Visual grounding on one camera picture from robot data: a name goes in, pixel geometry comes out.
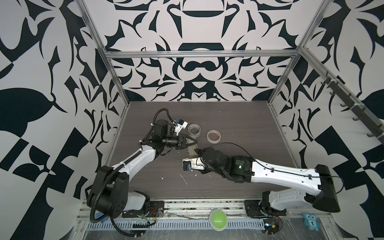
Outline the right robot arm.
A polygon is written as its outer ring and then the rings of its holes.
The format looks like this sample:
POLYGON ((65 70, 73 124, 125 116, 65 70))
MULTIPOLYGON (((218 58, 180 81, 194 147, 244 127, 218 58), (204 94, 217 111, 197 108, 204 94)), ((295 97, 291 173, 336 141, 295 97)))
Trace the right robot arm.
POLYGON ((184 169, 202 174, 216 173, 234 183, 266 183, 285 187, 283 191, 263 193, 264 212, 312 206, 328 212, 341 211, 334 176, 325 165, 298 169, 269 164, 251 156, 228 156, 214 148, 197 149, 197 157, 184 161, 184 169))

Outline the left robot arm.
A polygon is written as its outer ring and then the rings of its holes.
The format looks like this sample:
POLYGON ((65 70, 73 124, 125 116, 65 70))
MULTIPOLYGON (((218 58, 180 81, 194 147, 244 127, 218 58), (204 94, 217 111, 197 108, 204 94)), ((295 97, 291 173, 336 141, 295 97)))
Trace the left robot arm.
POLYGON ((90 221, 98 223, 107 217, 115 219, 125 212, 146 214, 150 197, 138 191, 130 192, 130 181, 147 164, 162 156, 165 147, 183 150, 196 144, 192 137, 181 133, 187 126, 186 121, 175 121, 173 131, 169 132, 169 122, 158 120, 152 124, 150 135, 139 142, 137 151, 112 167, 101 167, 87 198, 90 221))

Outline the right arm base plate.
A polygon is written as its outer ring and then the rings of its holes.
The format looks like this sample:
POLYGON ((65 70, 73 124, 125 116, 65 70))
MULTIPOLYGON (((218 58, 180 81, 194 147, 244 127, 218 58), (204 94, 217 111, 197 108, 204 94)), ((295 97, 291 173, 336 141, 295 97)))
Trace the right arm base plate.
POLYGON ((287 210, 273 209, 267 200, 245 200, 246 214, 250 218, 274 218, 286 216, 287 210))

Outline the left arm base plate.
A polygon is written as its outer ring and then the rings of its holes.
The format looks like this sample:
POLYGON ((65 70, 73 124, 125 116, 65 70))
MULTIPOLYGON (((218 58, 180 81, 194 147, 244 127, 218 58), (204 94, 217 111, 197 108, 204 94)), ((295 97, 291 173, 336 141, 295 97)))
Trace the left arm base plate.
POLYGON ((147 201, 140 210, 129 210, 122 214, 123 218, 156 217, 164 212, 164 201, 147 201))

